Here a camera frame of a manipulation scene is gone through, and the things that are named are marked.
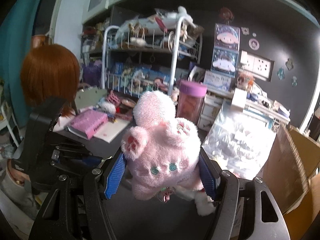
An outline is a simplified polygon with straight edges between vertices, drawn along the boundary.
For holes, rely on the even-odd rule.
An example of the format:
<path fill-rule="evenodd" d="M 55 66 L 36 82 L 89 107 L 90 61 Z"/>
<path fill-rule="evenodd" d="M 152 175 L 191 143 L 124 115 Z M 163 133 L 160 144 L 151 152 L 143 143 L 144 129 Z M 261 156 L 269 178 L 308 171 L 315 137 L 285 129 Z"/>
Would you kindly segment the person's left hand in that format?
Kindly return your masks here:
<path fill-rule="evenodd" d="M 7 161 L 7 170 L 11 179 L 20 186 L 24 186 L 25 182 L 30 182 L 30 178 L 27 174 L 12 167 L 11 159 Z"/>

